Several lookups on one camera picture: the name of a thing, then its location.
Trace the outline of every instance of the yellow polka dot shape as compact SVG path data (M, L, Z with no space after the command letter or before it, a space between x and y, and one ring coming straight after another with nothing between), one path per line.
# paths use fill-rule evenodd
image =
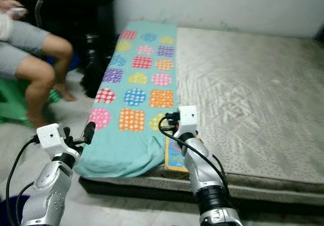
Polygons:
M148 80L147 76L140 72L134 73L128 78L128 81L130 83L139 83L139 84L146 84L147 80Z
M160 42L163 43L163 44L170 44L171 45L171 44L174 43L174 41L175 41L175 39L170 37L170 36L165 36L165 37L162 37L160 39Z
M152 119L150 119L150 128L153 131L158 131L158 123L160 122L160 120L164 117L163 113L160 112L158 113L155 117L153 117Z
M116 49L118 51L126 51L126 50L129 50L131 47L132 47L131 42L126 41L126 40L118 41L118 43L116 45Z

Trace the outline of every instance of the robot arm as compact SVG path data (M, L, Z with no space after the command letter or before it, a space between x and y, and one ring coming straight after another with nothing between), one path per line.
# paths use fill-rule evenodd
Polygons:
M82 139L73 141L69 128L61 130L58 124L37 129L40 145L50 155L47 163L33 185L33 192L24 205L22 226L58 226L64 212L65 197L71 186L72 168L83 151L81 143L90 144L95 123L89 123Z
M207 160L214 167L217 161L205 147L203 142L196 137L196 108L195 106L181 106L178 112L166 114L168 126L162 131L173 131L174 137L186 143ZM179 142L184 163L189 171L190 184L195 194L200 210L201 226L242 226L237 212L229 204L229 193L225 178L207 163L201 156Z

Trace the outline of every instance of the colorful book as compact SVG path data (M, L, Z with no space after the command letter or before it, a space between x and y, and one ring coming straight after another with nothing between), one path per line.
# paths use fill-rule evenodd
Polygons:
M165 168L173 171L188 172L184 165L184 157L176 141L166 137Z

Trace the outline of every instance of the person's leg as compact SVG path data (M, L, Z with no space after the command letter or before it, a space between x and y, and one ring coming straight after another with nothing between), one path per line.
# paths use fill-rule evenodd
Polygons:
M71 95L66 87L66 75L73 57L73 47L65 39L49 34L45 37L42 52L46 55L56 58L54 65L56 89L66 101L75 101L76 98Z
M16 77L30 81L25 92L28 108L27 118L35 127L48 125L43 116L43 106L54 85L55 73L53 68L34 56L27 56L18 66Z
M35 127L47 125L42 111L54 85L53 68L23 50L0 42L0 77L30 81L25 92L27 118Z
M28 23L14 21L12 35L8 43L32 55L38 56L43 53L55 57L57 62L55 64L54 88L65 100L76 100L69 94L65 84L67 70L73 57L73 49L68 41Z

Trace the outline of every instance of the mattress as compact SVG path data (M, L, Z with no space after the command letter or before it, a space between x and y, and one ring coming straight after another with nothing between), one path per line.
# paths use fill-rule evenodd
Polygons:
M180 105L222 161L231 195L324 205L324 51L308 39L178 28ZM94 181L190 191L160 166Z

